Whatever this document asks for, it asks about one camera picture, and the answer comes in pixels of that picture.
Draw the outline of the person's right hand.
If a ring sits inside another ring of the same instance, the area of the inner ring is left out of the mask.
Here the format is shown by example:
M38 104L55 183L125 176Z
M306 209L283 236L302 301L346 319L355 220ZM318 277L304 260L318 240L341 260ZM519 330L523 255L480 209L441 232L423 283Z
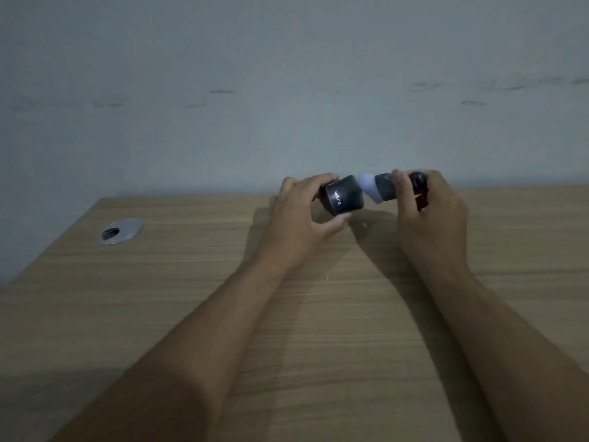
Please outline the person's right hand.
M397 204L401 248L423 280L469 275L467 205L439 171L424 173L428 189L415 207Z

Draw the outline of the person's left hand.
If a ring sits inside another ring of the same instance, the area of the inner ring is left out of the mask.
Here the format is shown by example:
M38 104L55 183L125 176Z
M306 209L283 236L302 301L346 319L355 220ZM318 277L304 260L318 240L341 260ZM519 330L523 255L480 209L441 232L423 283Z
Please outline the person's left hand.
M256 258L273 275L284 279L330 238L319 236L319 223L312 220L312 204L321 186L338 179L334 173L303 180L283 179L279 193L271 202L269 222L255 252Z

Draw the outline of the black device with white tip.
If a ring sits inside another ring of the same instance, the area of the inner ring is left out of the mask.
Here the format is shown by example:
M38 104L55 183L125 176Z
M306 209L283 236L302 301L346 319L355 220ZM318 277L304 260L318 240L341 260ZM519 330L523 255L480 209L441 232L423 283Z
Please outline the black device with white tip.
M374 203L380 204L384 201L396 200L397 193L392 180L391 173L383 173L378 175L372 174L361 174L355 177L356 183L360 190L359 207L364 207L364 196L368 196ZM427 179L423 172L415 171L409 174L410 183L414 194L424 194L427 189Z

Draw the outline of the black cylindrical cap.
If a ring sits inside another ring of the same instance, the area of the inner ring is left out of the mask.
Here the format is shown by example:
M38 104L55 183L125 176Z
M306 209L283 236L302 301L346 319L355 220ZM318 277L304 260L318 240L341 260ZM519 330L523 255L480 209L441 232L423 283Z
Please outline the black cylindrical cap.
M364 207L364 193L355 176L346 176L321 186L318 199L332 216L350 213Z

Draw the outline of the person's left forearm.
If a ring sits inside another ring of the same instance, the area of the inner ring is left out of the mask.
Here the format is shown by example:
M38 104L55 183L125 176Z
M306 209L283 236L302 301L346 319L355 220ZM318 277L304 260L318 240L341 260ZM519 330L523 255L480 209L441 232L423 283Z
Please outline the person's left forearm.
M255 256L51 442L206 442L272 295L293 270Z

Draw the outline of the person's right forearm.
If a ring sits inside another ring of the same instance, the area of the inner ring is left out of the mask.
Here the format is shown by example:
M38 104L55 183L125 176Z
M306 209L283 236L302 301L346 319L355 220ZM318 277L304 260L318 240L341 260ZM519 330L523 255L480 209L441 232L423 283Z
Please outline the person's right forearm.
M418 273L510 442L589 442L589 375L468 268Z

